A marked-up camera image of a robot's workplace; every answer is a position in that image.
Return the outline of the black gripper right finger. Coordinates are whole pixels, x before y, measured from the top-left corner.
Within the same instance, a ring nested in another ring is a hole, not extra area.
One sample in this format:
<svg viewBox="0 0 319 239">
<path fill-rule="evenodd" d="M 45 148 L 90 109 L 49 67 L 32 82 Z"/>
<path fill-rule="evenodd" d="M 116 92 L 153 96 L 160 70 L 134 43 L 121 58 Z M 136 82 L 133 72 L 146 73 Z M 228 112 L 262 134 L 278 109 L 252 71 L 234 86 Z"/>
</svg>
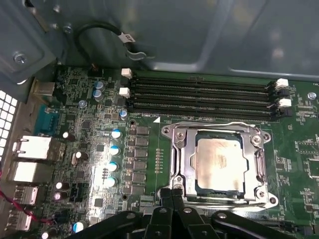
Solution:
<svg viewBox="0 0 319 239">
<path fill-rule="evenodd" d="M 215 212 L 208 222 L 195 208 L 186 206 L 182 190 L 172 190 L 177 218 L 191 239 L 290 239 L 291 236 L 229 211 Z"/>
</svg>

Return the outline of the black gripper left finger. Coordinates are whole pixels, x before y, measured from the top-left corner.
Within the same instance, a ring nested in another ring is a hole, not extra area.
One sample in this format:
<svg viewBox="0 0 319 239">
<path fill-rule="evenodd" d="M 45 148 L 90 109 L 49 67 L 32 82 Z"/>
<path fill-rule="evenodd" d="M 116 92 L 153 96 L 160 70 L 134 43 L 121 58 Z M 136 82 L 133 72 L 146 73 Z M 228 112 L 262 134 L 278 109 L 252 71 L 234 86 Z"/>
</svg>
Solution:
<svg viewBox="0 0 319 239">
<path fill-rule="evenodd" d="M 171 238 L 173 200 L 171 189 L 160 190 L 160 206 L 152 209 L 151 214 L 133 211 L 121 212 L 89 228 L 91 239 L 123 239 L 128 234 L 135 238 L 138 234 L 144 239 Z"/>
</svg>

